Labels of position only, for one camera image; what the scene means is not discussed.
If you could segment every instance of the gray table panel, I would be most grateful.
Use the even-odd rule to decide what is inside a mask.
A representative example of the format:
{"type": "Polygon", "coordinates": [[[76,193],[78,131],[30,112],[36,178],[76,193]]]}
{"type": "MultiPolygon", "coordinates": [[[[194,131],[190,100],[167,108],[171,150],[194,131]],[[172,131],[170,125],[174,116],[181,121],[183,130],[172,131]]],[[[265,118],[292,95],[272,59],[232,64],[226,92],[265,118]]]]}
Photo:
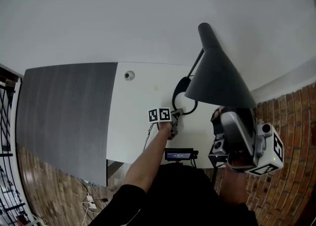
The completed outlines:
{"type": "Polygon", "coordinates": [[[26,70],[18,101],[16,142],[65,173],[105,186],[117,65],[26,70]]]}

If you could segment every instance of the person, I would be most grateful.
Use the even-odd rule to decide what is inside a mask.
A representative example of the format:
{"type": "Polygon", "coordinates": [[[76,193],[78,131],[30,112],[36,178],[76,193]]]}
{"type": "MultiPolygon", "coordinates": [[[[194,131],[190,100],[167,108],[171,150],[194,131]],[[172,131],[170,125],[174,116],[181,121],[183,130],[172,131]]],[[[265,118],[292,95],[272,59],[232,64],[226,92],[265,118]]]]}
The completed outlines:
{"type": "Polygon", "coordinates": [[[245,173],[226,167],[218,196],[202,169],[160,165],[172,125],[165,122],[159,127],[91,226],[258,225],[245,204],[245,173]]]}

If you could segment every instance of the black clothing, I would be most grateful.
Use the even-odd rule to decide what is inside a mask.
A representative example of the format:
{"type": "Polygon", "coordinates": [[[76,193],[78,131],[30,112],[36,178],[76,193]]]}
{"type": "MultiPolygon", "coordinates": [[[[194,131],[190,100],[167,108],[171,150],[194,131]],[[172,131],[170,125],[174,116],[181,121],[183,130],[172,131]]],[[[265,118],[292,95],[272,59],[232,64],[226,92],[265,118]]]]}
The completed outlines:
{"type": "Polygon", "coordinates": [[[202,169],[162,165],[147,194],[123,185],[91,226],[258,225],[245,204],[228,206],[202,169]]]}

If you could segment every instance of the power outlet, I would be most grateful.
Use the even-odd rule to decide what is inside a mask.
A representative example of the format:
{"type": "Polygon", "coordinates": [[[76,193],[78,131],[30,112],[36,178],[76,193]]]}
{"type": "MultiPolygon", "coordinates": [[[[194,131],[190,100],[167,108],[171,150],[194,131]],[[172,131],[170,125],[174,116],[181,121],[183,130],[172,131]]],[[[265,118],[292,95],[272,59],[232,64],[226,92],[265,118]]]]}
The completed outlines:
{"type": "Polygon", "coordinates": [[[93,198],[90,195],[87,195],[87,200],[89,202],[89,208],[91,209],[97,209],[97,207],[94,204],[93,198]]]}

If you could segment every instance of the white table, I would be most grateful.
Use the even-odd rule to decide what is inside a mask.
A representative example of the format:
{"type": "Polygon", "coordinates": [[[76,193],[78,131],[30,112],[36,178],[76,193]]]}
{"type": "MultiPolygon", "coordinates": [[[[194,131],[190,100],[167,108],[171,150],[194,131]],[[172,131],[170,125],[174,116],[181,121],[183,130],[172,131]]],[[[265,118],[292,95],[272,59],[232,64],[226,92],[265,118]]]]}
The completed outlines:
{"type": "MultiPolygon", "coordinates": [[[[150,64],[119,63],[112,94],[109,128],[107,137],[107,159],[124,163],[133,163],[142,153],[150,124],[147,111],[151,108],[170,107],[171,99],[179,80],[185,77],[191,67],[150,64]],[[127,71],[135,72],[135,79],[126,81],[127,71]]],[[[180,94],[176,106],[190,111],[194,101],[180,94]]],[[[194,148],[198,150],[196,164],[198,168],[212,168],[208,159],[214,141],[213,125],[210,122],[218,106],[198,103],[197,109],[190,115],[180,117],[179,134],[168,141],[168,148],[194,148]]],[[[152,129],[147,145],[157,133],[152,129]]]]}

